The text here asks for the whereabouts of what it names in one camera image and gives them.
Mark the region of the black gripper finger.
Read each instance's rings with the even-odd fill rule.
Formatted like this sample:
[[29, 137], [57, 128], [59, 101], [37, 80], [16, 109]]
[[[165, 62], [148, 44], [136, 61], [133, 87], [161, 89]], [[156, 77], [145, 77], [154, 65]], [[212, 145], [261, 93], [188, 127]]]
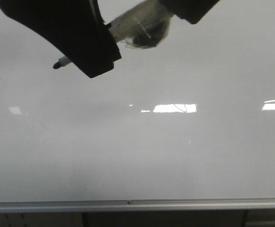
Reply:
[[160, 0], [170, 12], [190, 24], [197, 24], [219, 0]]
[[50, 42], [89, 78], [121, 59], [96, 0], [0, 0], [0, 9]]

